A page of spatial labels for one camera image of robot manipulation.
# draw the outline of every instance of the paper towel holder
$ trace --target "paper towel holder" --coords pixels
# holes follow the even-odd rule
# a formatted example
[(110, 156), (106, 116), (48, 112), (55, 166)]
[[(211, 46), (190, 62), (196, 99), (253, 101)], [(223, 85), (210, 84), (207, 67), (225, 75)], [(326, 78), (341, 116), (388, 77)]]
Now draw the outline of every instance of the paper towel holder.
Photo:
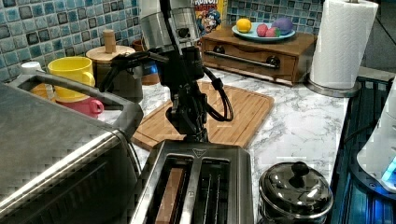
[(335, 98), (354, 97), (359, 93), (359, 90), (361, 89), (361, 84), (359, 83), (359, 81), (355, 82), (355, 85), (351, 89), (334, 89), (320, 86), (309, 78), (309, 74), (305, 76), (304, 84), (311, 91), (314, 91), (320, 95), (331, 96)]

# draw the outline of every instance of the white appliance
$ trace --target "white appliance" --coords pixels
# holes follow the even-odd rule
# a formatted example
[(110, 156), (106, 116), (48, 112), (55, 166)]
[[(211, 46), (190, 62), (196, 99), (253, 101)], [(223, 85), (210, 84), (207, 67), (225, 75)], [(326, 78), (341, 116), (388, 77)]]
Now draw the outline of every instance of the white appliance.
[(381, 117), (358, 153), (359, 166), (389, 192), (396, 193), (396, 84), (393, 82)]

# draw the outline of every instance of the kitchen counter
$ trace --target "kitchen counter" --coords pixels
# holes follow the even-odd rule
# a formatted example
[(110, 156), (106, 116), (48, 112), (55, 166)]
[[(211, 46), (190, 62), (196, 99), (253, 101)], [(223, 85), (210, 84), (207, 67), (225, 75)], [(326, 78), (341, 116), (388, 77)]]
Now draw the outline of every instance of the kitchen counter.
[[(348, 99), (310, 91), (303, 84), (287, 87), (256, 78), (210, 69), (224, 85), (255, 91), (275, 99), (274, 106), (246, 150), (251, 156), (253, 206), (257, 216), (258, 182), (262, 173), (283, 161), (304, 161), (331, 181)], [(143, 87), (145, 115), (169, 99), (160, 84)], [(142, 167), (149, 152), (134, 146)]]

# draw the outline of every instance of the mug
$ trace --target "mug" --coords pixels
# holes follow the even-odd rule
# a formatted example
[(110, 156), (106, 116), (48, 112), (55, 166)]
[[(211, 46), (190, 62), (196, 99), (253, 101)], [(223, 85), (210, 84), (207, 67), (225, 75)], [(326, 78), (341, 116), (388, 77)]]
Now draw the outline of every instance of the mug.
[(76, 102), (62, 102), (57, 99), (56, 103), (59, 105), (64, 105), (70, 109), (76, 110), (77, 112), (88, 115), (95, 119), (97, 119), (98, 115), (105, 110), (103, 104), (92, 97), (88, 97), (84, 100)]
[[(95, 79), (92, 61), (86, 57), (65, 57), (52, 61), (48, 65), (49, 72), (58, 77), (65, 77), (93, 87)], [(55, 86), (57, 98), (61, 101), (75, 102), (87, 98), (87, 95)]]

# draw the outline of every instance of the bamboo cutting board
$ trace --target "bamboo cutting board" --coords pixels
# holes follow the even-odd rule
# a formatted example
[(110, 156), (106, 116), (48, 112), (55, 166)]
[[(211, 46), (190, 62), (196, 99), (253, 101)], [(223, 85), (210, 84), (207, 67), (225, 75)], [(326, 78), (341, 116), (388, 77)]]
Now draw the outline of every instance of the bamboo cutting board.
[[(207, 101), (222, 114), (223, 104), (219, 93), (209, 82), (198, 81), (200, 90), (207, 95)], [(247, 148), (250, 140), (267, 117), (274, 98), (252, 91), (224, 86), (233, 107), (233, 121), (219, 122), (207, 115), (209, 142), (225, 145), (235, 145)], [(149, 115), (145, 116), (132, 137), (132, 142), (146, 150), (151, 150), (162, 140), (182, 140), (181, 135), (165, 116), (165, 111), (172, 106), (169, 100)]]

